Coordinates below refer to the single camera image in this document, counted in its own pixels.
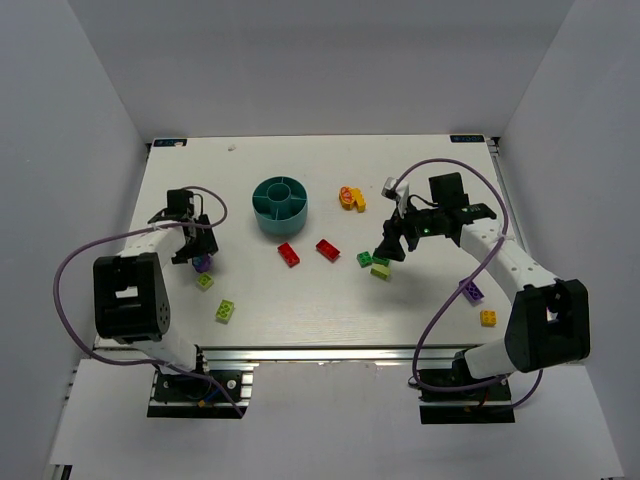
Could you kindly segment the dark green lego brick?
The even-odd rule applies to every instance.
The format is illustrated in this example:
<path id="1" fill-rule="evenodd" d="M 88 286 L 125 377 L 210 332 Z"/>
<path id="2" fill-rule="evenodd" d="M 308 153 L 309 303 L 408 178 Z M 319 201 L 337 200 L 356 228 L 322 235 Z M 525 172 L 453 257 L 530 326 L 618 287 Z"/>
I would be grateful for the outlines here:
<path id="1" fill-rule="evenodd" d="M 372 261 L 374 264 L 379 264 L 383 266 L 389 266 L 391 262 L 388 258 L 378 257 L 376 255 L 372 257 Z"/>

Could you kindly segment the purple lego brick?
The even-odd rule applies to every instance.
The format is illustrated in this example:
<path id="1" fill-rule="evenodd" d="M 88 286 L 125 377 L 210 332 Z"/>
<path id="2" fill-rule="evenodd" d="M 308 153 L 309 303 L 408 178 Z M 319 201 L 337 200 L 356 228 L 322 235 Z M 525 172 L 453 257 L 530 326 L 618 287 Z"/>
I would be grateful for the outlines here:
<path id="1" fill-rule="evenodd" d="M 199 274 L 209 272 L 212 269 L 213 260 L 211 255 L 194 257 L 191 261 L 193 268 Z"/>
<path id="2" fill-rule="evenodd" d="M 484 294 L 473 281 L 468 283 L 460 281 L 459 284 L 463 286 L 462 295 L 471 305 L 477 305 L 483 301 Z"/>

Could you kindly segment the small lime lego brick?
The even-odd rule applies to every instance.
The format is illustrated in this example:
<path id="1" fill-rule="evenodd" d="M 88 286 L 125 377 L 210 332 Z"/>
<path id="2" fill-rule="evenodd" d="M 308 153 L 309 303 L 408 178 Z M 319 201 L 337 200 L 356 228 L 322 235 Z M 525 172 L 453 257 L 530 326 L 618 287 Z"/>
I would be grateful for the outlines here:
<path id="1" fill-rule="evenodd" d="M 209 273 L 201 273 L 197 279 L 198 287 L 206 291 L 214 285 L 214 279 Z"/>

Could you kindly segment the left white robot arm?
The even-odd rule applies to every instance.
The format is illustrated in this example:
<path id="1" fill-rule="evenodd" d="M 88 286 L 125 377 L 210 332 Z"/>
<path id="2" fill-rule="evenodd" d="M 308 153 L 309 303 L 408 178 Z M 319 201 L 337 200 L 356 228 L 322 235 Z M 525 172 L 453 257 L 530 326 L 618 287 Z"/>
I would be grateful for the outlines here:
<path id="1" fill-rule="evenodd" d="M 206 272 L 219 250 L 208 215 L 190 189 L 169 190 L 166 206 L 115 256 L 93 264 L 95 326 L 102 339 L 131 345 L 165 374 L 206 371 L 201 349 L 171 325 L 163 268 L 192 264 Z"/>

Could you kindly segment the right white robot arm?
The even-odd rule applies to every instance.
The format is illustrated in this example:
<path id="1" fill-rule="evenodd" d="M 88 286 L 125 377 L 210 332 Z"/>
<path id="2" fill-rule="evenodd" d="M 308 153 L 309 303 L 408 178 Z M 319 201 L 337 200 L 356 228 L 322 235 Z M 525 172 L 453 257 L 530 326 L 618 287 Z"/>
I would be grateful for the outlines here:
<path id="1" fill-rule="evenodd" d="M 454 383 L 473 385 L 514 372 L 579 361 L 591 352 L 589 299 L 578 280 L 562 280 L 501 230 L 496 214 L 473 204 L 458 173 L 429 180 L 434 206 L 410 203 L 409 184 L 388 178 L 384 197 L 396 208 L 375 253 L 401 262 L 423 237 L 443 236 L 481 263 L 511 303 L 503 338 L 459 353 Z"/>

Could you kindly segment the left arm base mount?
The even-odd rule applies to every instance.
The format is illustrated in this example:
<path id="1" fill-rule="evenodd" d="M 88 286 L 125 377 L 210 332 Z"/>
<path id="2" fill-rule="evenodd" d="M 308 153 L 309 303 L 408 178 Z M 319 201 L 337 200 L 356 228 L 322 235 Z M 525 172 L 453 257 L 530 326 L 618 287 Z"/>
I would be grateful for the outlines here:
<path id="1" fill-rule="evenodd" d="M 221 390 L 210 382 L 192 377 L 154 373 L 147 417 L 159 419 L 240 419 L 251 398 L 253 370 L 224 365 L 209 371 L 227 392 L 239 414 Z"/>

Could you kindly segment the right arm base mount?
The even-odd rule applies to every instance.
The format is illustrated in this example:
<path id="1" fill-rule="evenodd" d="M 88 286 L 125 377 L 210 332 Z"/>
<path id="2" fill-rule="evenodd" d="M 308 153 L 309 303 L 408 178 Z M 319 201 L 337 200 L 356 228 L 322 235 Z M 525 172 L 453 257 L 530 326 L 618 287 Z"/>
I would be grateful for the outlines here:
<path id="1" fill-rule="evenodd" d="M 501 383 L 462 392 L 432 392 L 407 381 L 419 392 L 422 425 L 511 424 L 515 422 L 509 384 Z"/>

